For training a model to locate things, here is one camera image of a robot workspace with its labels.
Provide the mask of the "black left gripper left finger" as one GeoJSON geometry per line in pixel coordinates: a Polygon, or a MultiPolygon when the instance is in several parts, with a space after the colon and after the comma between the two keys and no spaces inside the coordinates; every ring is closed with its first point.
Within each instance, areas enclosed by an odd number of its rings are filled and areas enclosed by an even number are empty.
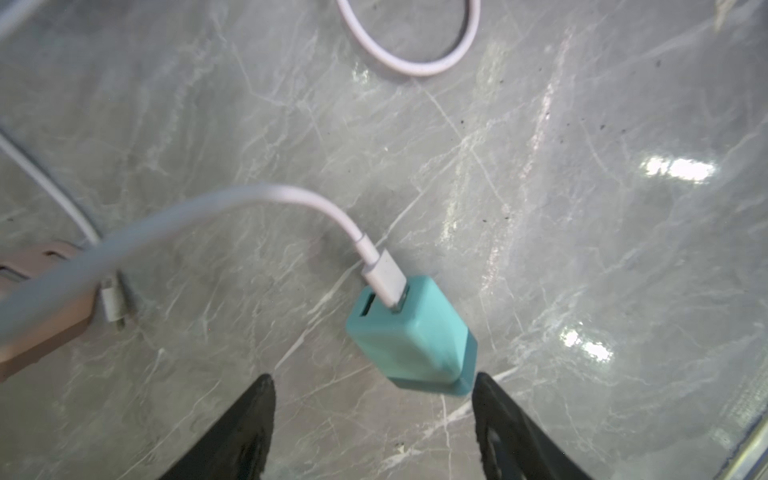
{"type": "Polygon", "coordinates": [[[262,374],[161,479],[259,479],[275,411],[274,381],[262,374]]]}

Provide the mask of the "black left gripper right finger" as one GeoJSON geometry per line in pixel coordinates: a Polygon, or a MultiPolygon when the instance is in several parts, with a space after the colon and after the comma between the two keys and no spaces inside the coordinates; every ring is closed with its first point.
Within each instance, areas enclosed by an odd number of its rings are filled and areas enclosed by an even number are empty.
{"type": "Polygon", "coordinates": [[[471,400],[487,479],[590,479],[492,376],[477,374],[471,400]]]}

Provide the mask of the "teal USB charger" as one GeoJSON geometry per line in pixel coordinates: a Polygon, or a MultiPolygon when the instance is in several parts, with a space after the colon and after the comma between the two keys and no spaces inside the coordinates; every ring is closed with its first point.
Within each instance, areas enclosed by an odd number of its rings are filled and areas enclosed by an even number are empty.
{"type": "Polygon", "coordinates": [[[408,279],[397,312],[364,288],[345,329],[363,355],[401,389],[453,396],[473,389],[477,341],[429,276],[408,279]]]}

